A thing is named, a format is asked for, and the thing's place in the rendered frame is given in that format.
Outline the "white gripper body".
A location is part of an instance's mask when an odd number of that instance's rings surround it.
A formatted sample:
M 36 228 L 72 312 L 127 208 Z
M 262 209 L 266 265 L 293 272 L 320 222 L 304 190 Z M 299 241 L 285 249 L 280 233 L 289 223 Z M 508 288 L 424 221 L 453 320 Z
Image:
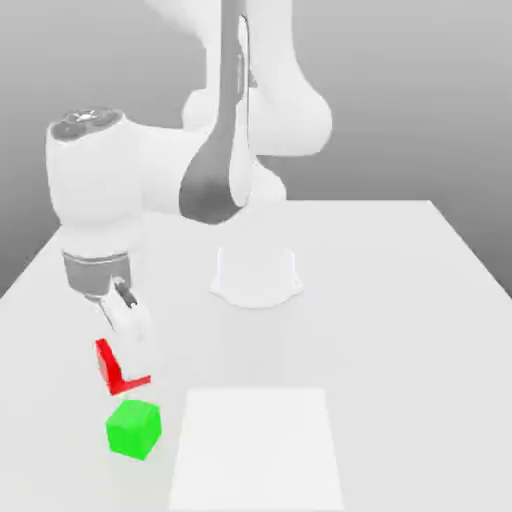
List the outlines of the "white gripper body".
M 137 303 L 127 305 L 118 291 L 111 288 L 100 301 L 113 331 L 107 341 L 124 378 L 151 375 L 161 356 L 151 314 L 137 296 L 134 298 Z

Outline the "small red cube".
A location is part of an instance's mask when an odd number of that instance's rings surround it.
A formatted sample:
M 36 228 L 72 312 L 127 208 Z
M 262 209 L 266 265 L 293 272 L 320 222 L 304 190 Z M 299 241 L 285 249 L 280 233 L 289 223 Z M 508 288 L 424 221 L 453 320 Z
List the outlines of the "small red cube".
M 119 395 L 151 383 L 150 375 L 125 379 L 121 366 L 105 338 L 100 338 L 95 341 L 95 351 L 100 374 L 112 396 Z

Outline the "small green cube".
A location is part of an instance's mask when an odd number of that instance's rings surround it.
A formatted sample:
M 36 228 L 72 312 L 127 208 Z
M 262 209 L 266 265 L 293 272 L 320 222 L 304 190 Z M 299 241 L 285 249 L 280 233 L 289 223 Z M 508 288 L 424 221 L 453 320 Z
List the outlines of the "small green cube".
M 154 403 L 125 399 L 106 420 L 112 452 L 144 461 L 162 434 L 160 407 Z

